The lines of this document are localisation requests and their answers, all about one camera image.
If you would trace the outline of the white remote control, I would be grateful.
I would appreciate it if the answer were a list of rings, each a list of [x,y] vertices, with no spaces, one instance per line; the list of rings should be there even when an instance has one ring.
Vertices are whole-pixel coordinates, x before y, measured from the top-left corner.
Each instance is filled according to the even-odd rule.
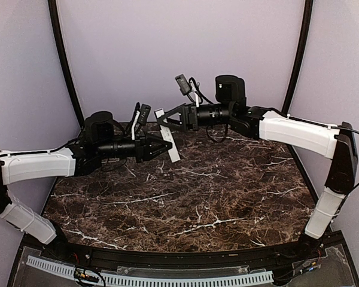
[[[170,128],[165,127],[165,126],[163,126],[161,124],[159,124],[159,126],[160,126],[160,132],[161,132],[162,138],[165,141],[169,141],[172,144],[172,148],[168,151],[168,154],[169,154],[169,157],[171,159],[171,162],[174,163],[174,162],[180,161],[181,158],[180,158],[180,155],[178,153],[177,146],[176,146],[175,141],[173,139],[173,136],[172,136]]]

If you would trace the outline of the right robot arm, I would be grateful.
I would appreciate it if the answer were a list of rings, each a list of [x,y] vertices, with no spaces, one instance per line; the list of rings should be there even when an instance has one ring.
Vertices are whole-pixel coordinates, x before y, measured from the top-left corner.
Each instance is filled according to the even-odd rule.
[[[275,141],[310,150],[331,160],[330,170],[314,211],[306,224],[306,237],[293,247],[298,259],[307,259],[342,203],[355,188],[358,154],[349,123],[317,123],[283,114],[275,108],[247,106],[245,81],[234,75],[215,79],[216,102],[183,104],[157,117],[173,130],[197,130],[201,126],[228,125],[242,136]]]

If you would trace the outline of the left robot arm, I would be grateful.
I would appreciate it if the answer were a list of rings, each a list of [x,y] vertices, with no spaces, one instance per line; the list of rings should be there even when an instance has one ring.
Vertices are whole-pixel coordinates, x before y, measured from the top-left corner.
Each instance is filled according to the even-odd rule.
[[[28,179],[83,176],[102,166],[105,159],[129,157],[146,162],[172,148],[154,135],[127,135],[108,111],[95,112],[84,121],[75,139],[56,149],[11,152],[0,150],[0,218],[49,245],[60,261],[72,256],[72,246],[51,221],[35,213],[10,194],[8,186]]]

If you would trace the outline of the black front rail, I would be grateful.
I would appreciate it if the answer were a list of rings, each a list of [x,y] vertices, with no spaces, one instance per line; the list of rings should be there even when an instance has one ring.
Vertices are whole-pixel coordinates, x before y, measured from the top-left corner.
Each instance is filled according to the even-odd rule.
[[[79,264],[97,270],[116,270],[117,267],[197,269],[247,265],[251,269],[288,267],[303,258],[290,258],[298,242],[261,248],[238,249],[224,252],[159,253],[121,251],[70,243],[68,252],[78,255]]]

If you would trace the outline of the black left corner post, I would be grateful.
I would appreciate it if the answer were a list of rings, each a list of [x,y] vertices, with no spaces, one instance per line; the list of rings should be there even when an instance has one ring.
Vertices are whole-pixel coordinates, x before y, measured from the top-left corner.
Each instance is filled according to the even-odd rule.
[[[71,70],[68,63],[68,58],[66,55],[62,28],[59,19],[59,12],[57,8],[56,0],[48,0],[48,10],[50,15],[51,26],[53,30],[54,41],[57,49],[57,55],[59,57],[60,67],[63,73],[63,77],[65,80],[65,85],[68,91],[69,99],[71,101],[71,105],[73,107],[75,117],[80,127],[84,125],[84,115],[81,109],[77,92],[75,90]]]

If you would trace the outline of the black corner post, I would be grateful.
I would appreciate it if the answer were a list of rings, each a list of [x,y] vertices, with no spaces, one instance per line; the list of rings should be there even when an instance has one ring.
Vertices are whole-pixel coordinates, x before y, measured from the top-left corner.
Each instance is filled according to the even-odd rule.
[[[293,68],[290,75],[290,80],[285,94],[285,99],[282,105],[282,112],[285,114],[287,114],[290,111],[291,103],[294,97],[294,92],[296,90],[296,85],[299,79],[299,74],[302,68],[302,62],[305,55],[305,48],[309,35],[313,5],[314,5],[313,0],[306,0],[304,4],[302,24],[300,28],[297,50],[294,58]]]
[[[68,58],[66,55],[62,28],[59,19],[59,12],[57,8],[56,0],[48,0],[48,10],[50,15],[51,26],[53,30],[54,41],[57,49],[57,55],[59,57],[60,67],[63,73],[63,77],[65,80],[65,85],[68,91],[69,99],[71,101],[71,105],[73,107],[75,117],[80,127],[84,125],[84,115],[81,109],[77,92],[75,90],[71,70],[68,63]]]

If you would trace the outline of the black right corner post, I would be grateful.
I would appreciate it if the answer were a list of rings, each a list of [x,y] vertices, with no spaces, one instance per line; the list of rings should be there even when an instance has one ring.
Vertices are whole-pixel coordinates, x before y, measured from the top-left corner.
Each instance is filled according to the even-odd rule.
[[[313,0],[306,0],[304,4],[302,24],[300,28],[297,50],[294,58],[293,68],[290,75],[290,80],[285,94],[285,99],[282,105],[282,112],[285,114],[287,114],[290,111],[291,103],[294,97],[294,92],[296,90],[296,85],[299,79],[299,74],[302,68],[302,62],[305,55],[305,48],[309,35],[313,5],[314,5]]]

